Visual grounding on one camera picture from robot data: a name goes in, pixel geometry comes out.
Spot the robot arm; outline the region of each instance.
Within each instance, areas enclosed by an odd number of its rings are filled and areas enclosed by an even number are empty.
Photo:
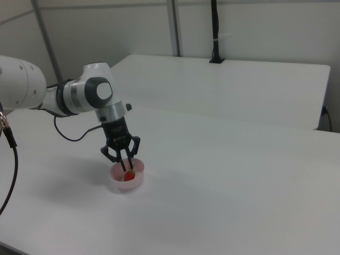
[[[126,151],[130,168],[133,168],[131,158],[138,152],[140,138],[129,133],[123,103],[113,84],[107,63],[91,63],[83,67],[80,78],[46,88],[44,75],[37,66],[0,56],[0,102],[4,109],[45,110],[56,117],[95,111],[106,136],[101,152],[112,162],[121,162],[126,170],[121,150]],[[131,140],[134,146],[130,151]],[[108,148],[115,150],[116,156],[110,155]]]

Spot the wall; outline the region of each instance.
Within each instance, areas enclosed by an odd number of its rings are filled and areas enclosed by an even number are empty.
[[[257,3],[218,5],[220,54],[232,60],[326,64],[331,67],[325,103],[340,132],[340,3]],[[178,0],[181,52],[211,57],[211,9],[208,1]],[[328,130],[323,118],[321,129]]]
[[[63,79],[79,77],[85,64],[113,66],[134,53],[173,56],[167,2],[39,0]]]
[[[47,85],[57,82],[30,1],[0,1],[0,55],[29,61],[42,70]]]

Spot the small bowl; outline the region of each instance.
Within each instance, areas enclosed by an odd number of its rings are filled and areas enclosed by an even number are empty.
[[[114,183],[115,187],[119,188],[120,190],[131,190],[138,187],[144,180],[144,163],[137,159],[132,158],[132,164],[134,165],[133,170],[135,171],[134,179],[124,182],[124,172],[122,164],[116,163],[112,166],[110,171],[110,177],[112,182]],[[128,159],[123,160],[124,166],[126,169],[129,168],[129,161]]]

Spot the white table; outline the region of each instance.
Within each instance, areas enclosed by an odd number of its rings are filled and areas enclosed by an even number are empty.
[[[336,133],[134,106],[126,120],[145,180],[122,194],[109,185],[101,130],[71,143],[45,112],[8,117],[20,169],[0,240],[28,254],[338,255]],[[97,121],[58,124],[75,138]],[[3,198],[13,174],[3,137],[0,158]]]
[[[112,70],[118,91],[141,106],[312,130],[330,67],[131,55]]]

